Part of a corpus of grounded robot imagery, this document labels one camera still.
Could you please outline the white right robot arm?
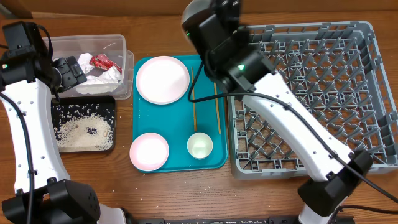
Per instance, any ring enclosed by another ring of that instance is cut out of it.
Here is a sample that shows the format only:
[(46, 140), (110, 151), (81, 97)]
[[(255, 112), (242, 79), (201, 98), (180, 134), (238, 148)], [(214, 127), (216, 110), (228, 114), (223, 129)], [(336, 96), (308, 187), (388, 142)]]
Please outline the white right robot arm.
[(241, 100), (299, 158), (309, 179), (287, 223), (353, 223), (343, 202), (368, 172), (397, 165), (397, 110), (371, 24), (247, 26), (239, 1), (192, 1), (182, 28), (199, 70)]

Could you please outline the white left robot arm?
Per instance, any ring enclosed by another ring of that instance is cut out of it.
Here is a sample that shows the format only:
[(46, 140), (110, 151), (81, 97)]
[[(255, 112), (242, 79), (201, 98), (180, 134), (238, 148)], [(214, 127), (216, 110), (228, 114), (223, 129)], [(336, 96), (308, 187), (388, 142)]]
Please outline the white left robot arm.
[(86, 78), (75, 57), (53, 59), (47, 30), (19, 21), (2, 28), (1, 101), (16, 160), (15, 195), (2, 202), (13, 223), (134, 223), (124, 208), (100, 204), (93, 188), (70, 179), (53, 131), (59, 94)]

